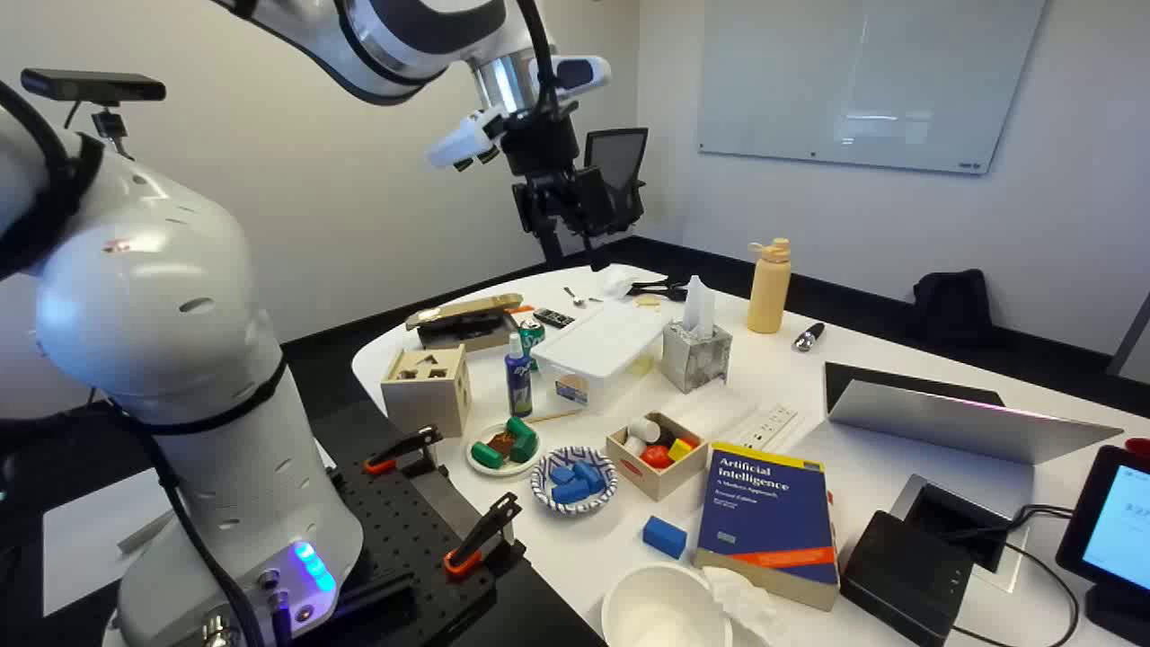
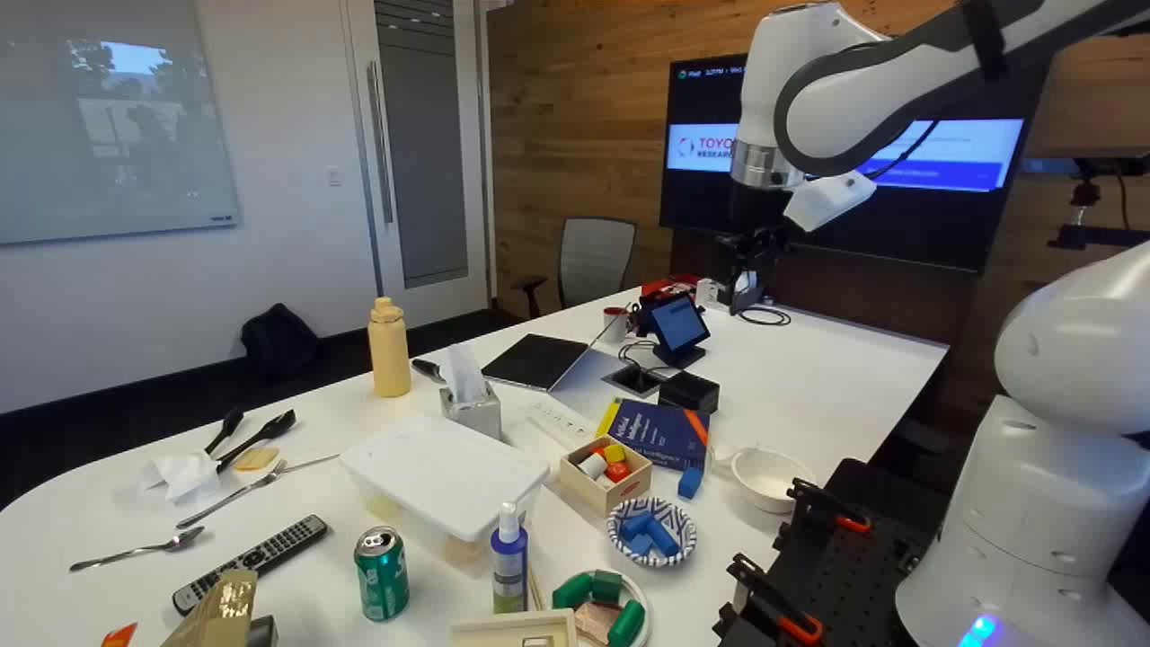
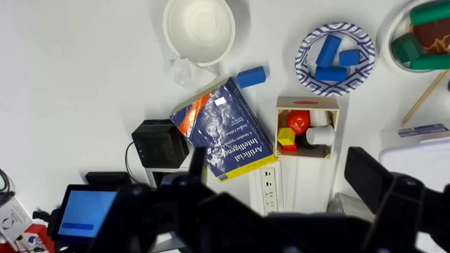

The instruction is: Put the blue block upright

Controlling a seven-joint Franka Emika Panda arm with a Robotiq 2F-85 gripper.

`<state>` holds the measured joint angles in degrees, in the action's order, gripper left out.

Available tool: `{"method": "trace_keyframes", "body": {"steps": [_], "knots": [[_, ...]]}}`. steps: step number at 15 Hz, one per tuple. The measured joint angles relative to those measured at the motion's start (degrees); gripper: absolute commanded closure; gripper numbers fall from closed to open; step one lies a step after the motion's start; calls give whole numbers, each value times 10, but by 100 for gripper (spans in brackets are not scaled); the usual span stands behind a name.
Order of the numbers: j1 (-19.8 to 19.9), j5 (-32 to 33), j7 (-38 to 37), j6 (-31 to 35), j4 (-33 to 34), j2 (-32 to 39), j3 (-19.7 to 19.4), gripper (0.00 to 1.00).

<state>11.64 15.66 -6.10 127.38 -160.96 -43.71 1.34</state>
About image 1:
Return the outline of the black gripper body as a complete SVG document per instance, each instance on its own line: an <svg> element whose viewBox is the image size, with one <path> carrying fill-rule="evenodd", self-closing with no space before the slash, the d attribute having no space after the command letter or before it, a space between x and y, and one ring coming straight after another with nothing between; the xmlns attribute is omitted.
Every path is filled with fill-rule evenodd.
<svg viewBox="0 0 1150 647"><path fill-rule="evenodd" d="M579 139L563 108L516 116L503 139L514 172L514 206L527 235L563 218L581 236L612 230L612 203L595 169L579 169Z"/></svg>

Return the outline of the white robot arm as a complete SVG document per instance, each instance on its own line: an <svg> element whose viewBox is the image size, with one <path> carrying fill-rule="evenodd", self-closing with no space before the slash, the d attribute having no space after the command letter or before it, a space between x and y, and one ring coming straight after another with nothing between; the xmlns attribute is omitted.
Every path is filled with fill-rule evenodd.
<svg viewBox="0 0 1150 647"><path fill-rule="evenodd" d="M218 0L367 103L398 103L467 66L477 108L431 146L440 169L505 157L559 178L571 108L612 79L559 55L534 0ZM104 635L193 647L212 621L242 647L319 629L367 532L323 470L296 375L256 297L237 218L35 103L152 101L126 71L24 71L0 88L0 265L35 279L33 336L142 439L172 520L119 583Z"/></svg>

